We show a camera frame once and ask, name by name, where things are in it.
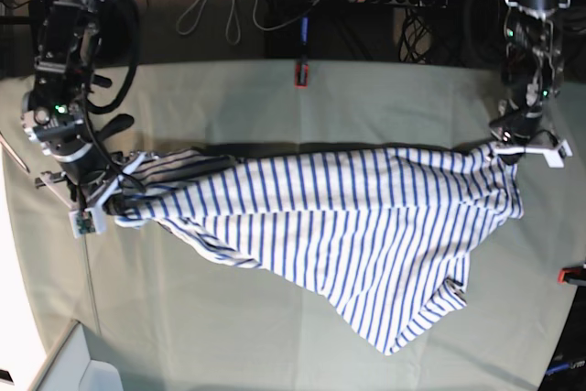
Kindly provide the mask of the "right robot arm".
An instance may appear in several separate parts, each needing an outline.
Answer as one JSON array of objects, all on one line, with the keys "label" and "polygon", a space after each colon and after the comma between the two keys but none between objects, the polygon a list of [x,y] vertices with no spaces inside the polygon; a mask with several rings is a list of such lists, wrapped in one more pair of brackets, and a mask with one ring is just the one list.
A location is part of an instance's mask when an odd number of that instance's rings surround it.
[{"label": "right robot arm", "polygon": [[[112,85],[95,72],[108,38],[122,41],[127,72],[113,100],[95,104],[93,87]],[[38,181],[50,189],[66,183],[65,201],[75,219],[93,219],[122,181],[142,188],[124,170],[125,157],[104,146],[134,123],[131,115],[116,111],[134,81],[139,50],[132,0],[50,0],[39,27],[34,84],[23,98],[21,125],[27,138],[59,163],[60,173],[45,173]]]}]

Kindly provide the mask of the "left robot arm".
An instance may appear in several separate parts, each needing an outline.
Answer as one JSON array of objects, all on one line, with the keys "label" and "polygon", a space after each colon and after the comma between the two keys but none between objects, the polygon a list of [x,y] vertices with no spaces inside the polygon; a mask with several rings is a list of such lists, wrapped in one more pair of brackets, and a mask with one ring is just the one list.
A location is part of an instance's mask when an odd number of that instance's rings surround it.
[{"label": "left robot arm", "polygon": [[526,155],[543,157],[550,168],[563,168],[572,155],[548,117],[548,102],[559,95],[564,79],[563,11],[571,0],[504,0],[506,97],[489,124],[494,154],[508,165]]}]

